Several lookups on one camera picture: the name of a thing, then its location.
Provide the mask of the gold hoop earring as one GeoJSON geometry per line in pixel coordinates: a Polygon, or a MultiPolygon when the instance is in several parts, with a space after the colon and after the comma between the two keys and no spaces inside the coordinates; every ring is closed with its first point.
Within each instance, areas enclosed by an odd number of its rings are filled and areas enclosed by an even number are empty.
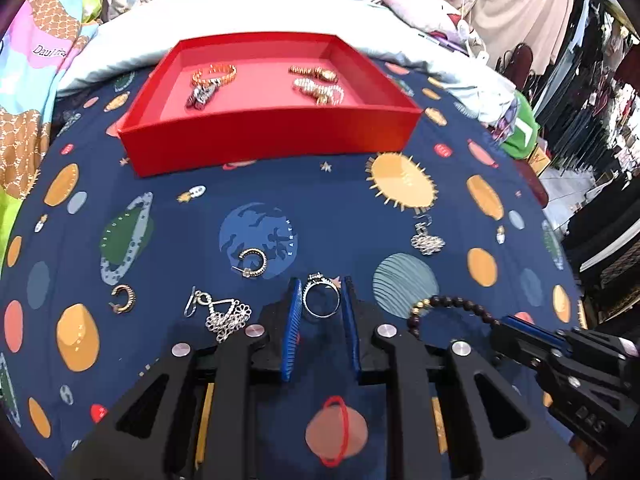
{"type": "Polygon", "coordinates": [[[232,266],[232,270],[239,273],[242,278],[260,278],[265,274],[268,266],[266,253],[256,247],[245,248],[238,253],[238,262],[232,266]]]}
{"type": "Polygon", "coordinates": [[[117,315],[131,311],[136,303],[136,293],[126,284],[116,285],[111,291],[111,296],[113,301],[110,302],[110,308],[117,315]]]}

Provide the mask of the silver wristwatch dark dial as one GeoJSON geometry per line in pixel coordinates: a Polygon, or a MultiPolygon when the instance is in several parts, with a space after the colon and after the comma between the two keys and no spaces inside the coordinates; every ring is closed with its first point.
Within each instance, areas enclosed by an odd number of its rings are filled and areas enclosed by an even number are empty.
{"type": "Polygon", "coordinates": [[[214,79],[206,84],[194,84],[191,93],[186,99],[186,108],[194,110],[204,110],[208,102],[219,88],[219,81],[214,79]]]}

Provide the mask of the green bag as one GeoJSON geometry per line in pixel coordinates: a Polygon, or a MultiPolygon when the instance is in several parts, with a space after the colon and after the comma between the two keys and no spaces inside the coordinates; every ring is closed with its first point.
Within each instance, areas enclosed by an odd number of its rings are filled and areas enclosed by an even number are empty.
{"type": "Polygon", "coordinates": [[[528,159],[537,145],[539,125],[528,99],[515,91],[518,109],[512,122],[513,132],[501,143],[503,151],[514,159],[528,159]]]}

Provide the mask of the red jewelry tray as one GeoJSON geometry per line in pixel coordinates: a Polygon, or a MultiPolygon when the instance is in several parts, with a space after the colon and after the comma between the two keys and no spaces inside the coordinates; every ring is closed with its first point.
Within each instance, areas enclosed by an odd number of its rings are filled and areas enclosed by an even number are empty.
{"type": "Polygon", "coordinates": [[[337,36],[240,32],[178,42],[119,128],[140,177],[268,158],[399,152],[422,110],[337,36]],[[336,84],[291,74],[322,66],[336,84]],[[194,84],[219,88],[186,108],[194,84]]]}

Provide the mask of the gold wristwatch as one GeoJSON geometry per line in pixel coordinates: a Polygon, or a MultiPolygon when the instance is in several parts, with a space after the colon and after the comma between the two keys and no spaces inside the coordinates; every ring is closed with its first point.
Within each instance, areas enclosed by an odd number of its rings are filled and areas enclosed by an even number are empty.
{"type": "Polygon", "coordinates": [[[337,73],[328,68],[322,66],[316,67],[302,67],[302,66],[290,66],[288,71],[291,74],[305,76],[308,78],[314,78],[328,84],[336,84],[338,81],[337,73]]]}

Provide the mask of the gold hoop earring left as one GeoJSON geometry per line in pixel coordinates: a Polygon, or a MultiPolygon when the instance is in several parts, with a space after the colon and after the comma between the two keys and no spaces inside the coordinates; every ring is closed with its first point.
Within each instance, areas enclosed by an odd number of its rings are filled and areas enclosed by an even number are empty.
{"type": "Polygon", "coordinates": [[[136,293],[126,284],[116,285],[111,291],[111,296],[113,301],[110,302],[110,308],[117,315],[131,311],[136,303],[136,293]]]}

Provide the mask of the dark clothes rack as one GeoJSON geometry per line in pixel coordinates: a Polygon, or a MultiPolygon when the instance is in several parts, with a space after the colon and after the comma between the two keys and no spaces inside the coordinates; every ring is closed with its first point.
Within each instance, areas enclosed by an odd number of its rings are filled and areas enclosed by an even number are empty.
{"type": "Polygon", "coordinates": [[[544,213],[599,320],[639,300],[639,38],[616,0],[576,0],[535,107],[544,213]]]}

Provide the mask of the navy planet print bedsheet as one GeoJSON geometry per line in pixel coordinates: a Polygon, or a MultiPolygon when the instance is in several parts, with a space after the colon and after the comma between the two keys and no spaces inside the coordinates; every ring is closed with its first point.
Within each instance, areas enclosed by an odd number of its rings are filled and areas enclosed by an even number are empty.
{"type": "Polygon", "coordinates": [[[61,131],[18,213],[1,274],[1,411],[52,472],[103,413],[179,342],[212,344],[192,287],[254,312],[291,278],[350,276],[358,296],[404,326],[416,300],[477,302],[548,330],[575,327],[580,299],[565,255],[514,161],[427,76],[384,72],[421,107],[400,159],[437,190],[432,256],[410,240],[416,214],[378,192],[377,154],[232,162],[141,179],[115,129],[146,70],[59,100],[61,131]],[[260,278],[232,270],[263,250],[260,278]],[[117,315],[112,289],[136,303],[117,315]]]}

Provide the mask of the pink white plush pillow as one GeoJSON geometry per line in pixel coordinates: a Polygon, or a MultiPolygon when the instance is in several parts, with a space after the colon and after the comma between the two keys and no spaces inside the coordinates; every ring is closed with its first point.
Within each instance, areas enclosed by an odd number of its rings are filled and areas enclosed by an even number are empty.
{"type": "Polygon", "coordinates": [[[429,35],[463,44],[472,32],[461,13],[445,0],[382,0],[398,18],[429,35]]]}

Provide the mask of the silver filigree earring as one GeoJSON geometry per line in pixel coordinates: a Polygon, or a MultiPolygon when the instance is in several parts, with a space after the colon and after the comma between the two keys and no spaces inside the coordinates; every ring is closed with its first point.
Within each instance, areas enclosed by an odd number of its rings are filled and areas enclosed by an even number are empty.
{"type": "Polygon", "coordinates": [[[416,232],[410,240],[411,246],[424,256],[435,255],[446,246],[446,242],[440,236],[428,232],[431,224],[432,218],[428,214],[416,216],[416,224],[414,225],[416,232]]]}

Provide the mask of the colourful monkey print blanket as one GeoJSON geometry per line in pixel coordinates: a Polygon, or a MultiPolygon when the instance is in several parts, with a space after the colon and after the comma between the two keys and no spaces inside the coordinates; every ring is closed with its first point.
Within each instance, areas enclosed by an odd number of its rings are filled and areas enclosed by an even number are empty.
{"type": "Polygon", "coordinates": [[[1,43],[1,249],[50,145],[58,85],[96,34],[98,0],[25,0],[1,43]]]}

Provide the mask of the silver flower drop earring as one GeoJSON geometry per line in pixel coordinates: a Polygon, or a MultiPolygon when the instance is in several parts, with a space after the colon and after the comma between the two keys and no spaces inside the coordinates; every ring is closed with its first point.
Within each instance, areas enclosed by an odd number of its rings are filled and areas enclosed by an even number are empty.
{"type": "Polygon", "coordinates": [[[207,310],[205,328],[215,336],[217,344],[242,330],[253,314],[252,308],[239,299],[215,299],[209,292],[192,287],[183,316],[192,318],[198,308],[207,310]]]}

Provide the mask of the light blue quilt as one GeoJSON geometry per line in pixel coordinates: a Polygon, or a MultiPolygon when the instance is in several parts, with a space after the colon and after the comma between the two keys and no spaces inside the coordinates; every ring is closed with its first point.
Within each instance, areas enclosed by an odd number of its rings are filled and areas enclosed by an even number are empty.
{"type": "Polygon", "coordinates": [[[510,80],[366,0],[151,0],[99,26],[61,79],[58,95],[156,64],[180,40],[235,32],[340,37],[372,58],[429,74],[488,124],[506,114],[515,98],[510,80]]]}

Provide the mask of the gold hoop earring centre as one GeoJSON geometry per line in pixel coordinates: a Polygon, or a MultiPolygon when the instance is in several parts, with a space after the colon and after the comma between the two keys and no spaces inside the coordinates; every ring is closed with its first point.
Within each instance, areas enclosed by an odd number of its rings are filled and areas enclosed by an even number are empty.
{"type": "Polygon", "coordinates": [[[238,262],[232,266],[232,270],[239,273],[242,278],[260,278],[265,274],[268,266],[266,253],[256,247],[245,248],[238,253],[238,262]]]}

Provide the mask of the beige hanging garment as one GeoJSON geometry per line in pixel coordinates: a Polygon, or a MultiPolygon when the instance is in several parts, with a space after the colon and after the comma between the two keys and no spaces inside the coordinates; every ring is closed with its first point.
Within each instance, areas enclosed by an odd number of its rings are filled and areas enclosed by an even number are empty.
{"type": "Polygon", "coordinates": [[[469,13],[496,67],[518,44],[532,49],[532,70],[542,74],[559,58],[574,0],[476,0],[469,13]]]}

